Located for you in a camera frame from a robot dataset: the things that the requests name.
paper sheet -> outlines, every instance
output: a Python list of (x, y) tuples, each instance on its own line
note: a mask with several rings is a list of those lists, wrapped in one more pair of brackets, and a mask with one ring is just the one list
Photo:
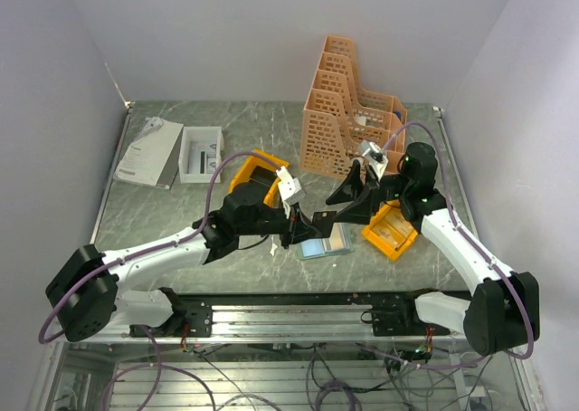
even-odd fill
[(182, 128), (182, 124), (166, 119), (147, 118), (147, 124), (117, 165), (115, 178), (156, 186)]

white box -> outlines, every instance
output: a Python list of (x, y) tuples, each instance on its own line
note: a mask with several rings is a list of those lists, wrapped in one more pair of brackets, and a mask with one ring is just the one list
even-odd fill
[[(209, 183), (221, 164), (223, 134), (220, 127), (183, 128), (179, 151), (179, 180), (181, 183)], [(221, 182), (221, 174), (215, 179)]]

marble tabletop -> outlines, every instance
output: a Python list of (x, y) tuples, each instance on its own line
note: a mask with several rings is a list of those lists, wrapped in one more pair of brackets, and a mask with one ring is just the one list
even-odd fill
[[(443, 163), (449, 169), (451, 195), (461, 219), (469, 224), (457, 174), (443, 140), (441, 126), (430, 105), (407, 105), (408, 120), (422, 120), (432, 128), (443, 146)], [(222, 126), (223, 156), (234, 151), (261, 148), (290, 162), (308, 197), (300, 204), (307, 215), (327, 209), (326, 197), (338, 186), (331, 177), (299, 171), (302, 103), (227, 101), (138, 101), (132, 104), (122, 156), (146, 117), (159, 116), (186, 126)], [(419, 128), (409, 128), (406, 142), (430, 142)], [(215, 186), (212, 210), (219, 208), (229, 182), (241, 166), (240, 158), (222, 174)], [(128, 248), (174, 234), (202, 216), (206, 184), (180, 184), (178, 176), (170, 190), (112, 181), (96, 233), (101, 251)], [(466, 285), (448, 260), (419, 236), (397, 262), (391, 262), (362, 235), (362, 225), (348, 225), (355, 250), (344, 255), (301, 261), (298, 247), (278, 248), (271, 254), (270, 238), (247, 251), (232, 253), (204, 266), (192, 266), (159, 276), (138, 290), (167, 286), (178, 293), (191, 292), (379, 292), (409, 291), (425, 287), (465, 290)], [(244, 237), (248, 245), (259, 237)]]

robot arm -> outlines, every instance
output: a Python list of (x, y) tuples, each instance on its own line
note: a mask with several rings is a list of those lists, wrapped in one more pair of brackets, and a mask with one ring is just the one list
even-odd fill
[(529, 272), (514, 272), (451, 215), (446, 199), (434, 188), (438, 162), (433, 148), (420, 142), (409, 145), (400, 174), (395, 176), (383, 176), (386, 156), (375, 144), (363, 142), (360, 152), (369, 162), (365, 182), (360, 177), (360, 163), (355, 161), (346, 180), (327, 199), (328, 205), (351, 201), (337, 214), (336, 221), (368, 224), (382, 202), (399, 200), (404, 218), (450, 260), (472, 295), (465, 301), (442, 292), (423, 293), (415, 299), (418, 318), (463, 333), (480, 355), (527, 343), (525, 322), (501, 272), (522, 300), (537, 340), (536, 279)]
[[(99, 253), (94, 245), (77, 250), (46, 289), (53, 307), (80, 278), (111, 262), (115, 266), (86, 282), (58, 314), (69, 341), (86, 339), (113, 325), (146, 324), (162, 336), (180, 335), (184, 325), (193, 325), (198, 337), (209, 337), (211, 325), (196, 324), (204, 318), (203, 304), (191, 312), (171, 289), (134, 291), (159, 275), (189, 266), (201, 266), (239, 248), (242, 235), (278, 234), (287, 248), (311, 238), (329, 237), (335, 222), (367, 224), (384, 201), (398, 199), (406, 220), (432, 241), (457, 269), (472, 295), (470, 301), (442, 292), (421, 292), (414, 305), (418, 318), (464, 333), (481, 355), (513, 348), (527, 342), (527, 334), (517, 306), (501, 277), (481, 256), (481, 250), (495, 267), (508, 277), (525, 304), (534, 338), (538, 339), (538, 284), (528, 272), (515, 273), (483, 247), (467, 242), (475, 236), (451, 215), (445, 198), (433, 187), (438, 162), (432, 148), (424, 143), (408, 146), (400, 174), (384, 176), (386, 159), (373, 144), (364, 144), (361, 165), (355, 160), (346, 180), (328, 199), (328, 205), (350, 202), (340, 212), (316, 212), (310, 220), (298, 201), (303, 197), (299, 182), (283, 168), (280, 192), (283, 207), (263, 204), (260, 189), (251, 182), (241, 183), (225, 197), (223, 206), (208, 215), (207, 225), (195, 237), (191, 227), (166, 238), (125, 250)], [(139, 329), (131, 328), (131, 335)]]
[[(69, 341), (79, 341), (111, 326), (145, 324), (159, 336), (180, 334), (195, 325), (203, 306), (191, 312), (171, 289), (134, 291), (144, 282), (190, 266), (201, 266), (239, 248), (242, 235), (278, 234), (287, 248), (311, 238), (329, 237), (336, 212), (316, 212), (312, 220), (299, 208), (303, 190), (285, 168), (278, 171), (283, 207), (263, 204), (263, 186), (245, 182), (225, 197), (223, 206), (177, 234), (136, 247), (100, 253), (94, 245), (79, 248), (46, 289), (53, 307), (81, 278), (111, 264), (83, 284), (58, 312)], [(197, 336), (208, 337), (211, 326), (198, 325)], [(131, 334), (140, 334), (131, 328)]]

wire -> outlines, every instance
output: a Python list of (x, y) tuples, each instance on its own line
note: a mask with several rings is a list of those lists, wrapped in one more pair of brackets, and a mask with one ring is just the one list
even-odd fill
[(322, 388), (318, 391), (314, 409), (319, 411), (322, 407), (322, 403), (324, 402), (324, 398), (326, 398), (326, 396), (330, 393), (335, 393), (337, 391), (342, 391), (346, 394), (346, 397), (350, 403), (349, 411), (356, 411), (356, 406), (359, 406), (360, 409), (362, 409), (362, 404), (360, 403), (360, 400), (354, 395), (354, 393), (352, 393), (352, 388), (346, 382), (340, 381), (338, 379), (331, 379), (322, 386)]
[(212, 368), (214, 368), (215, 370), (217, 370), (219, 373), (221, 373), (225, 379), (227, 379), (229, 382), (231, 382), (231, 383), (233, 384), (233, 386), (234, 386), (235, 388), (237, 388), (237, 390), (242, 394), (242, 397), (246, 397), (246, 398), (247, 398), (247, 400), (249, 401), (250, 405), (251, 405), (252, 408), (253, 408), (253, 411), (257, 411), (257, 408), (255, 407), (255, 404), (250, 400), (250, 398), (243, 392), (243, 390), (240, 389), (240, 387), (239, 387), (231, 378), (229, 378), (227, 375), (225, 375), (225, 372), (223, 372), (220, 368), (218, 368), (217, 366), (215, 366), (214, 363), (212, 363), (211, 361), (209, 361), (209, 360), (205, 357), (205, 355), (200, 354), (200, 353), (197, 353), (197, 352), (195, 352), (195, 351), (193, 351), (193, 352), (194, 352), (194, 354), (195, 354), (196, 356), (198, 356), (199, 358), (202, 358), (202, 359), (205, 361), (205, 363), (207, 363), (209, 366), (211, 366)]
[(179, 348), (183, 352), (187, 352), (187, 336), (189, 335), (189, 324), (185, 324), (185, 328), (183, 331), (183, 336), (181, 336), (181, 342), (179, 343)]
[(72, 393), (72, 395), (74, 396), (74, 409), (78, 410), (79, 409), (79, 397), (76, 396), (76, 391), (74, 391), (74, 388), (69, 387), (69, 386), (65, 386), (63, 388), (63, 390), (68, 390)]
[(271, 406), (273, 409), (275, 409), (276, 411), (281, 411), (281, 408), (276, 405), (275, 403), (271, 402), (270, 400), (266, 399), (265, 397), (261, 397), (261, 396), (257, 396), (254, 395), (253, 393), (243, 393), (242, 395), (237, 395), (232, 397), (231, 399), (227, 400), (223, 405), (221, 405), (219, 408), (217, 408), (216, 411), (221, 411), (222, 409), (224, 409), (226, 406), (228, 406), (229, 404), (231, 404), (232, 402), (236, 401), (237, 399), (241, 399), (242, 397), (250, 397), (252, 399), (256, 399), (256, 400), (260, 400), (261, 402), (263, 402), (265, 405)]
[(472, 393), (474, 392), (475, 388), (477, 387), (480, 379), (482, 378), (482, 374), (485, 371), (485, 368), (487, 368), (487, 366), (489, 365), (490, 361), (492, 361), (492, 359), (494, 358), (494, 355), (491, 355), (489, 357), (489, 359), (487, 359), (487, 362), (484, 364), (484, 366), (482, 367), (482, 369), (480, 370), (479, 374), (477, 375), (477, 379), (474, 381), (474, 384), (472, 385), (472, 388), (470, 389), (470, 392), (467, 393), (466, 395), (457, 397), (456, 399), (454, 399), (453, 401), (449, 402), (447, 405), (443, 406), (439, 411), (442, 411), (445, 408), (448, 408), (449, 406), (451, 406), (452, 404), (454, 404), (455, 402), (458, 402), (459, 400), (463, 399), (464, 397), (467, 398), (467, 407), (468, 407), (468, 403), (470, 401), (470, 396), (472, 395)]
[(223, 348), (227, 348), (228, 346), (231, 346), (231, 345), (229, 343), (225, 343), (224, 345), (218, 346), (217, 348), (210, 350), (209, 352), (205, 352), (204, 350), (197, 350), (196, 353), (203, 354), (205, 357), (207, 357), (208, 355), (214, 354), (218, 350), (221, 350)]
[(517, 354), (517, 353), (512, 352), (508, 349), (505, 350), (505, 352), (513, 358), (518, 358), (518, 359), (530, 358), (531, 355), (533, 355), (533, 350), (535, 347), (535, 336), (533, 333), (533, 327), (531, 326), (531, 319), (529, 319), (529, 317), (528, 317), (528, 313), (527, 313), (527, 309), (525, 308), (525, 304), (522, 302), (522, 300), (518, 296), (517, 290), (515, 289), (513, 284), (510, 282), (508, 277), (500, 270), (500, 268), (496, 265), (496, 263), (492, 259), (492, 257), (487, 253), (487, 251), (483, 247), (481, 247), (480, 244), (478, 244), (474, 238), (470, 237), (469, 233), (467, 232), (467, 230), (465, 230), (463, 228), (462, 225), (459, 225), (459, 221), (457, 219), (456, 212), (454, 210), (454, 204), (452, 203), (451, 190), (449, 189), (449, 179), (448, 179), (448, 175), (446, 173), (446, 166), (443, 165), (441, 148), (438, 144), (438, 140), (434, 137), (434, 134), (431, 132), (430, 129), (428, 129), (428, 127), (425, 124), (421, 123), (420, 121), (409, 121), (408, 123), (403, 124), (402, 127), (399, 128), (392, 135), (392, 137), (390, 137), (386, 141), (386, 143), (382, 147), (382, 151), (388, 150), (390, 145), (396, 140), (396, 137), (398, 137), (398, 135), (400, 135), (400, 133), (403, 130), (408, 129), (411, 126), (418, 126), (418, 127), (422, 128), (428, 134), (428, 136), (431, 139), (432, 145), (434, 146), (434, 151), (436, 152), (436, 156), (438, 157), (438, 159), (441, 162), (442, 186), (444, 187), (444, 196), (446, 197), (446, 203), (448, 205), (449, 215), (451, 217), (452, 224), (454, 225), (454, 228), (460, 233), (460, 235), (469, 243), (469, 245), (480, 255), (480, 257), (482, 257), (482, 259), (493, 269), (494, 272), (497, 273), (497, 275), (500, 277), (500, 279), (505, 283), (508, 291), (511, 293), (513, 300), (515, 301), (515, 304), (517, 305), (517, 308), (521, 314), (521, 318), (523, 319), (523, 324), (525, 325), (525, 330), (527, 332), (527, 350), (525, 351), (524, 354)]
[[(402, 371), (400, 372), (401, 377), (403, 376), (405, 370), (406, 370), (406, 368), (403, 368)], [(394, 378), (392, 378), (392, 373), (390, 373), (390, 370), (386, 370), (386, 373), (388, 374), (388, 377), (390, 378), (390, 382), (392, 383), (394, 390), (396, 390), (396, 393), (402, 399), (402, 403), (408, 407), (409, 411), (412, 411), (412, 409), (414, 408), (414, 405), (410, 402), (409, 399), (406, 398), (406, 396), (404, 395), (402, 390), (396, 385), (396, 383), (394, 382)]]
[[(209, 219), (209, 208), (211, 207), (211, 194), (214, 190), (215, 180), (216, 180), (217, 176), (219, 176), (221, 174), (221, 172), (223, 171), (223, 169), (225, 168), (225, 166), (227, 164), (229, 164), (232, 160), (234, 160), (236, 158), (240, 158), (242, 156), (253, 156), (255, 158), (259, 158), (261, 160), (264, 160), (268, 164), (272, 165), (274, 168), (280, 169), (280, 166), (277, 163), (275, 163), (271, 159), (268, 159), (268, 158), (260, 155), (259, 153), (255, 153), (253, 151), (241, 151), (238, 153), (233, 153), (229, 157), (225, 158), (223, 160), (223, 162), (215, 169), (215, 172), (213, 173), (211, 180), (209, 181), (209, 187), (207, 188), (207, 195), (205, 197), (204, 216), (203, 216), (203, 219), (201, 221), (201, 224), (199, 224), (199, 228), (197, 228), (192, 234), (180, 238), (177, 241), (179, 244), (182, 244), (182, 243), (185, 243), (185, 242), (192, 240), (193, 238), (195, 238), (197, 235), (199, 235), (203, 231), (203, 229), (207, 225), (207, 221)], [(102, 274), (103, 272), (107, 271), (109, 268), (112, 268), (113, 266), (117, 266), (117, 265), (124, 263), (126, 261), (134, 260), (142, 255), (154, 253), (155, 251), (169, 248), (172, 246), (175, 246), (174, 241), (169, 241), (169, 242), (166, 242), (163, 244), (149, 246), (148, 248), (143, 248), (142, 250), (128, 254), (124, 259), (118, 258), (118, 259), (112, 260), (108, 263), (105, 263), (105, 264), (99, 266), (94, 271), (91, 271), (91, 272), (87, 273), (86, 275), (84, 275), (81, 279), (79, 279), (77, 282), (75, 282), (71, 286), (71, 288), (66, 293), (64, 293), (64, 296), (62, 296), (62, 298), (56, 303), (56, 305), (54, 306), (54, 308), (52, 309), (52, 311), (50, 312), (50, 314), (48, 315), (48, 317), (44, 321), (44, 324), (40, 328), (40, 332), (38, 333), (38, 341), (41, 344), (45, 345), (47, 343), (50, 343), (50, 342), (58, 339), (62, 334), (64, 334), (64, 330), (60, 330), (60, 331), (52, 334), (50, 337), (48, 337), (48, 338), (46, 337), (46, 331), (49, 329), (52, 321), (56, 318), (58, 313), (62, 310), (64, 305), (66, 305), (66, 303), (71, 299), (72, 295), (74, 295), (86, 282), (88, 282), (92, 278)]]
[(256, 242), (255, 244), (251, 244), (249, 246), (244, 246), (243, 248), (238, 248), (238, 250), (243, 251), (243, 250), (249, 250), (250, 248), (255, 248), (256, 246), (261, 245), (265, 241), (267, 241), (268, 237), (270, 237), (270, 236), (267, 234), (267, 235), (263, 236), (263, 238), (259, 242)]
[[(470, 375), (470, 374), (465, 374), (464, 377), (466, 378), (476, 378), (475, 375)], [(487, 395), (487, 397), (489, 398), (489, 404), (490, 404), (490, 410), (489, 411), (494, 411), (495, 407), (492, 403), (492, 397), (490, 396), (490, 391), (489, 388), (487, 387), (487, 384), (482, 380), (479, 379), (479, 384), (482, 385), (482, 387), (485, 389), (485, 394)]]
[[(323, 386), (321, 386), (318, 381), (315, 378), (314, 375), (314, 368), (316, 366), (316, 358), (319, 358), (319, 360), (322, 362), (322, 364), (324, 365), (324, 367), (326, 368), (327, 372), (329, 373), (329, 375), (332, 377), (332, 379), (337, 380), (336, 376), (334, 375), (334, 373), (332, 373), (332, 370), (329, 368), (329, 365), (327, 364), (327, 362), (324, 360), (324, 358), (322, 357), (322, 355), (319, 352), (315, 352), (314, 355), (312, 356), (312, 366), (311, 366), (311, 379), (312, 381), (314, 381), (314, 384), (316, 384), (316, 387), (318, 388), (323, 388)], [(382, 388), (383, 386), (390, 384), (390, 380), (386, 380), (384, 382), (381, 382), (380, 384), (377, 384), (373, 387), (350, 387), (348, 386), (348, 388), (350, 390), (352, 390), (353, 393), (356, 394), (365, 394), (365, 393), (371, 393), (373, 391), (386, 391), (388, 388)]]
[[(151, 331), (149, 330), (149, 328), (147, 326), (139, 325), (139, 327), (145, 332), (145, 334), (147, 334), (147, 337), (149, 337), (149, 339), (151, 340), (151, 343), (153, 343), (153, 348), (155, 349), (155, 354), (157, 355), (157, 374), (155, 376), (155, 381), (153, 382), (153, 386), (151, 388), (151, 391), (148, 392), (148, 395), (145, 398), (145, 401), (143, 401), (143, 403), (137, 408), (137, 411), (141, 411), (145, 406), (147, 406), (148, 401), (151, 400), (151, 397), (153, 397), (153, 395), (157, 391), (159, 381), (161, 380), (161, 372), (163, 371), (163, 369), (161, 367), (161, 348), (157, 344), (157, 341), (155, 340), (155, 338), (153, 337), (153, 334), (151, 334)], [(123, 372), (120, 372), (120, 374), (113, 377), (113, 379), (107, 384), (107, 386), (103, 390), (102, 395), (100, 397), (100, 409), (102, 411), (106, 411), (106, 409), (107, 409), (106, 399), (109, 396), (109, 391), (112, 388), (112, 386), (115, 384), (117, 379), (119, 379), (122, 375), (124, 375), (125, 373), (127, 373), (131, 370), (133, 370), (133, 368), (123, 370)]]
[[(216, 404), (215, 404), (213, 391), (211, 391), (211, 389), (207, 386), (207, 384), (205, 384), (202, 379), (200, 379), (199, 377), (197, 377), (193, 373), (187, 372), (186, 370), (182, 370), (181, 368), (174, 368), (173, 366), (168, 366), (166, 364), (162, 364), (162, 362), (161, 362), (161, 348), (159, 347), (157, 341), (155, 340), (155, 337), (153, 337), (153, 334), (151, 333), (150, 329), (146, 325), (139, 325), (139, 327), (145, 332), (145, 334), (147, 334), (147, 337), (151, 340), (151, 343), (153, 344), (153, 348), (155, 349), (155, 354), (157, 355), (157, 375), (155, 377), (155, 381), (153, 382), (153, 386), (151, 388), (151, 391), (149, 391), (145, 401), (137, 408), (137, 411), (141, 411), (147, 405), (148, 401), (151, 400), (151, 397), (157, 391), (159, 381), (161, 379), (161, 372), (163, 371), (163, 369), (174, 370), (175, 372), (179, 372), (179, 373), (182, 373), (184, 375), (187, 375), (187, 376), (193, 378), (194, 380), (196, 380), (197, 382), (199, 382), (204, 387), (205, 391), (207, 392), (207, 394), (211, 398), (211, 403), (213, 405), (213, 409), (215, 410)], [(131, 366), (130, 368), (126, 368), (125, 370), (122, 370), (117, 375), (115, 375), (110, 380), (110, 382), (107, 384), (107, 386), (104, 388), (104, 390), (102, 391), (102, 395), (100, 396), (100, 409), (101, 409), (101, 411), (106, 411), (106, 409), (107, 409), (107, 405), (105, 403), (106, 399), (109, 396), (110, 389), (112, 388), (112, 386), (114, 386), (115, 382), (117, 382), (117, 380), (119, 380), (119, 378), (123, 377), (128, 372), (132, 372), (133, 370), (138, 370), (140, 368), (150, 368), (150, 367), (151, 367), (151, 363), (141, 363), (141, 364), (137, 364), (135, 366)]]

